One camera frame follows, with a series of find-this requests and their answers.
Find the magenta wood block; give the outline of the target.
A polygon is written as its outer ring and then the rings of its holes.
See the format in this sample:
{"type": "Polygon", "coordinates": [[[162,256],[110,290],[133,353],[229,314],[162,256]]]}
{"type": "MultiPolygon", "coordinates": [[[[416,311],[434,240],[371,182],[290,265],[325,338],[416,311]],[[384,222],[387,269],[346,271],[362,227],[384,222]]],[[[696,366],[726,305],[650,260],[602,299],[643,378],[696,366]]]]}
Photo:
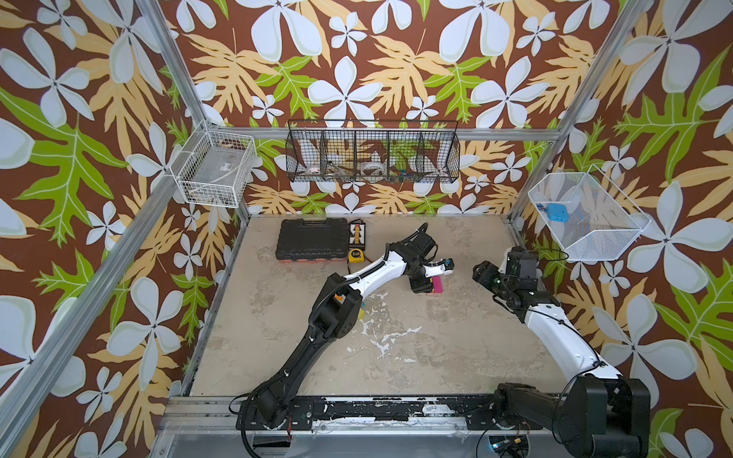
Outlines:
{"type": "Polygon", "coordinates": [[[443,293],[444,288],[442,284],[442,280],[440,277],[433,277],[431,278],[431,282],[433,283],[433,294],[440,295],[443,293]]]}

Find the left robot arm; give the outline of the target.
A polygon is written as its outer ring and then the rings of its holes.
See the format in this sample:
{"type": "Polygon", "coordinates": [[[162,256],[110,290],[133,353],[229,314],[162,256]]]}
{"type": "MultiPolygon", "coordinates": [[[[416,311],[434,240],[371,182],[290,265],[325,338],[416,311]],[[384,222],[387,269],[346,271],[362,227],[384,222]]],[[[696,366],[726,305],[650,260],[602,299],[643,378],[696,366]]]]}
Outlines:
{"type": "Polygon", "coordinates": [[[281,369],[252,389],[240,407],[240,431],[252,425],[275,429],[286,419],[305,376],[329,345],[347,336],[358,321],[364,298],[401,277],[415,294],[433,291],[433,278],[454,271],[454,261],[435,261],[438,244],[421,224],[410,236],[386,245],[374,263],[347,276],[330,275],[308,316],[307,330],[281,369]]]}

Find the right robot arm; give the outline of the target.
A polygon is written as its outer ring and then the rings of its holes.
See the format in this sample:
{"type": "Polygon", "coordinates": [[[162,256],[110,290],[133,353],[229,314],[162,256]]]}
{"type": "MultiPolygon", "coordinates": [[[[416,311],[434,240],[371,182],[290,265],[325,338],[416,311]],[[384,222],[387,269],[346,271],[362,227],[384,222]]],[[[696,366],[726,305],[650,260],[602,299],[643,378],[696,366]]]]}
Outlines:
{"type": "Polygon", "coordinates": [[[525,324],[553,357],[567,384],[558,395],[531,385],[502,383],[492,401],[494,421],[548,429],[574,457],[644,457],[648,453],[651,394],[602,357],[540,285],[536,256],[510,248],[501,263],[473,267],[473,280],[525,324]]]}

